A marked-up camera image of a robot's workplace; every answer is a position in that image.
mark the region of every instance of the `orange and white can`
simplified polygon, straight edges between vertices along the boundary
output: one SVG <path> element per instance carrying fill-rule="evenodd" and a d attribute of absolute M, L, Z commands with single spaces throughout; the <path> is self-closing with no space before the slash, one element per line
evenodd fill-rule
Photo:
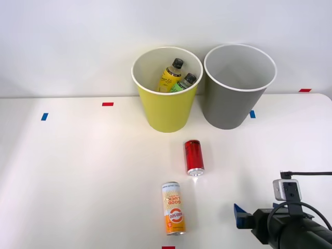
<path fill-rule="evenodd" d="M 167 235 L 185 234 L 186 225 L 182 209 L 182 198 L 179 183 L 168 182 L 163 184 L 162 198 Z"/>

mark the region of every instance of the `bottle in bin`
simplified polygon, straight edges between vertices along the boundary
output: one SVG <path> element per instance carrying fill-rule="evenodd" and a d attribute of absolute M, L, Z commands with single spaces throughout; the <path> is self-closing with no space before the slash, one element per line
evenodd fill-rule
<path fill-rule="evenodd" d="M 174 84 L 171 88 L 170 92 L 180 92 L 192 86 L 192 84 L 196 81 L 196 77 L 194 74 L 187 74 L 186 77 L 176 84 Z"/>
<path fill-rule="evenodd" d="M 169 92 L 172 86 L 181 80 L 181 67 L 183 60 L 176 58 L 172 64 L 165 69 L 158 85 L 158 92 Z"/>

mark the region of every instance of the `drink can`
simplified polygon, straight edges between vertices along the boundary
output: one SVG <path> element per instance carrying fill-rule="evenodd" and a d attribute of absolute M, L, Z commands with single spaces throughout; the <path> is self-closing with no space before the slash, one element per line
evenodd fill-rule
<path fill-rule="evenodd" d="M 167 235 L 185 234 L 186 225 L 182 209 L 182 198 L 179 183 L 168 182 L 163 184 L 162 198 Z"/>
<path fill-rule="evenodd" d="M 201 143 L 198 140 L 189 140 L 185 143 L 187 173 L 198 176 L 204 173 L 204 164 Z"/>

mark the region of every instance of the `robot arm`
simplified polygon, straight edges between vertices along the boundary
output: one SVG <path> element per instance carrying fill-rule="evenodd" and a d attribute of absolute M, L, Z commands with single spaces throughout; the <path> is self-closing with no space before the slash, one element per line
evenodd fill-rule
<path fill-rule="evenodd" d="M 300 202 L 299 184 L 290 179 L 294 174 L 290 173 L 282 172 L 282 178 L 287 179 L 273 181 L 276 199 L 286 202 L 274 204 L 273 209 L 258 209 L 254 214 L 234 205 L 237 228 L 251 229 L 262 244 L 269 244 L 274 249 L 332 249 L 331 225 L 318 210 Z M 331 230 L 314 222 L 312 215 L 302 211 L 302 205 L 311 208 Z"/>

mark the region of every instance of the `wastebasket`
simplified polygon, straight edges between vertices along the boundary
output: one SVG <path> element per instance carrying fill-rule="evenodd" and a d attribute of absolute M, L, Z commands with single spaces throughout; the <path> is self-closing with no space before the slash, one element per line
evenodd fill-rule
<path fill-rule="evenodd" d="M 184 61 L 182 76 L 192 73 L 197 81 L 180 92 L 156 92 L 163 71 L 175 58 Z M 202 79 L 203 65 L 191 52 L 176 47 L 161 47 L 141 55 L 133 64 L 131 74 L 138 86 L 147 121 L 157 131 L 174 132 L 187 122 L 197 85 Z"/>
<path fill-rule="evenodd" d="M 204 59 L 204 68 L 208 76 L 204 117 L 211 125 L 225 130 L 244 121 L 277 73 L 271 57 L 242 44 L 212 49 Z"/>

